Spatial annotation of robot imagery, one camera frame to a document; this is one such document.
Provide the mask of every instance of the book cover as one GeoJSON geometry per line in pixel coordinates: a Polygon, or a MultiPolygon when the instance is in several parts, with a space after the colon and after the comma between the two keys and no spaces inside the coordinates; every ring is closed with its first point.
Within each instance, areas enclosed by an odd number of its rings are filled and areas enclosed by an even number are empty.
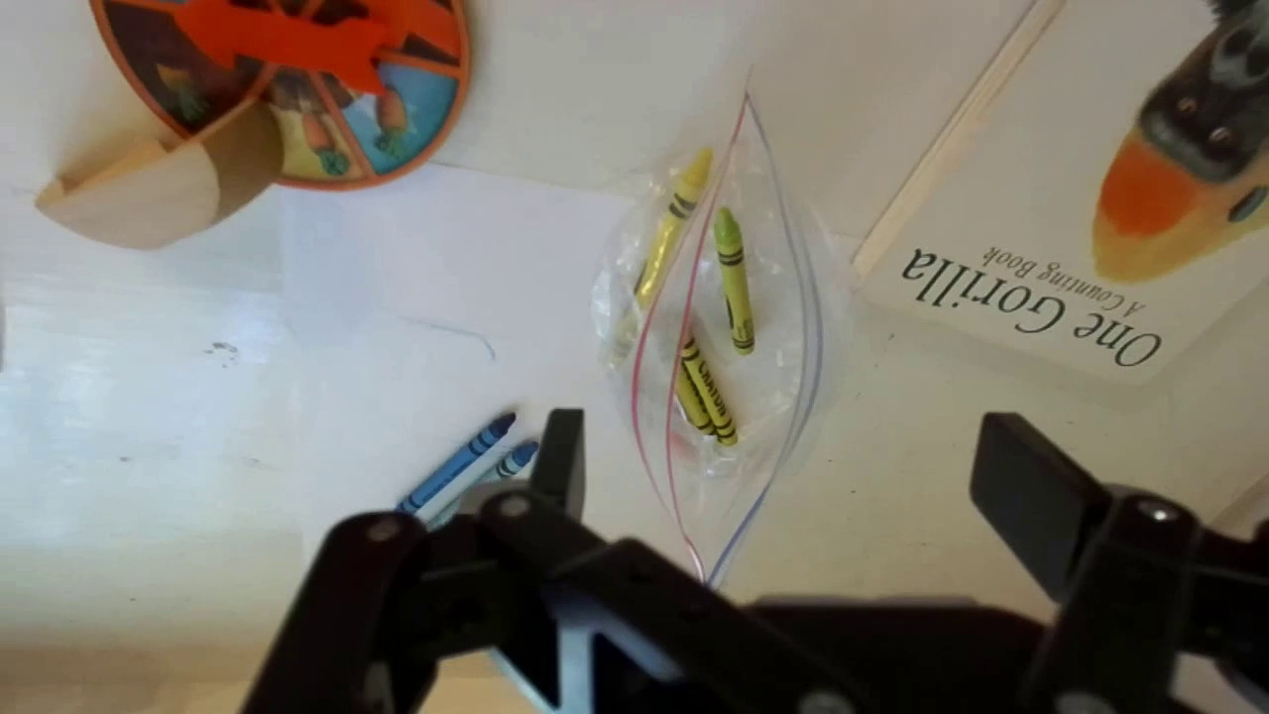
{"type": "Polygon", "coordinates": [[[1266,281],[1269,0],[1067,0],[973,101],[854,256],[868,299],[1145,383],[1266,281]]]}
{"type": "Polygon", "coordinates": [[[769,6],[749,97],[790,196],[854,249],[985,73],[1007,69],[1057,6],[769,6]]]}

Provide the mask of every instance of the small metal screw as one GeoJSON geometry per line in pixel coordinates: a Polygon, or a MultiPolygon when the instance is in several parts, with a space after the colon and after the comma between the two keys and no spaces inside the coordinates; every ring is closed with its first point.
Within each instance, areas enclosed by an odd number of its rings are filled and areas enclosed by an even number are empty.
{"type": "Polygon", "coordinates": [[[813,691],[801,700],[797,714],[854,714],[837,691],[813,691]]]}
{"type": "Polygon", "coordinates": [[[1138,500],[1138,514],[1142,514],[1145,519],[1153,519],[1153,524],[1172,524],[1172,519],[1183,519],[1183,514],[1170,508],[1170,504],[1162,504],[1162,500],[1138,500]]]}
{"type": "Polygon", "coordinates": [[[369,544],[387,544],[399,537],[399,519],[375,519],[366,527],[369,544]]]}
{"type": "Polygon", "coordinates": [[[525,500],[525,495],[509,495],[509,500],[501,504],[501,515],[503,515],[503,519],[525,519],[525,515],[526,515],[526,500],[525,500]]]}
{"type": "Polygon", "coordinates": [[[1089,691],[1061,691],[1057,714],[1114,714],[1114,708],[1089,691]]]}

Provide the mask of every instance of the wooden piece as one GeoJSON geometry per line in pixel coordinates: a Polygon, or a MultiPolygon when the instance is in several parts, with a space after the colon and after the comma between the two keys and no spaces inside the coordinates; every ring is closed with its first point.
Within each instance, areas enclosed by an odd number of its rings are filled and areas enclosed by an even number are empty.
{"type": "Polygon", "coordinates": [[[279,175],[273,112],[242,104],[188,142],[143,142],[87,179],[59,179],[36,208],[77,236],[160,249],[231,220],[279,175]]]}

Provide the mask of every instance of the ziplock bag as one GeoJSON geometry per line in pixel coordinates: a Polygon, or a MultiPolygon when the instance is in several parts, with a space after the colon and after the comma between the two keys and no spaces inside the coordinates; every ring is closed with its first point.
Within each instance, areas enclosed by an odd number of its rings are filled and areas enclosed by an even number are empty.
{"type": "Polygon", "coordinates": [[[810,236],[749,97],[615,231],[593,335],[642,473],[699,575],[718,585],[806,438],[826,371],[810,236]]]}

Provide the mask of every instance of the cartoon illustration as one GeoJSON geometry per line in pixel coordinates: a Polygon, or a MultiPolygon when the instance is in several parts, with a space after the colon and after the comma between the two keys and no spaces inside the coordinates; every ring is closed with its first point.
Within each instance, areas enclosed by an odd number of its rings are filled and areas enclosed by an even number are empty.
{"type": "Polygon", "coordinates": [[[410,120],[410,108],[394,85],[385,97],[371,101],[371,120],[381,124],[381,137],[371,141],[371,149],[385,155],[406,155],[410,150],[406,141],[411,132],[411,120],[410,120]]]}
{"type": "Polygon", "coordinates": [[[170,116],[178,116],[188,129],[205,124],[210,104],[203,101],[193,73],[153,65],[153,76],[164,85],[164,108],[170,108],[170,116]]]}
{"type": "Polygon", "coordinates": [[[91,6],[120,73],[178,137],[267,101],[295,188],[371,188],[411,170],[469,97],[461,0],[91,6]]]}
{"type": "Polygon", "coordinates": [[[1094,266],[1149,281],[1269,221],[1269,0],[1216,30],[1142,104],[1094,215],[1094,266]]]}

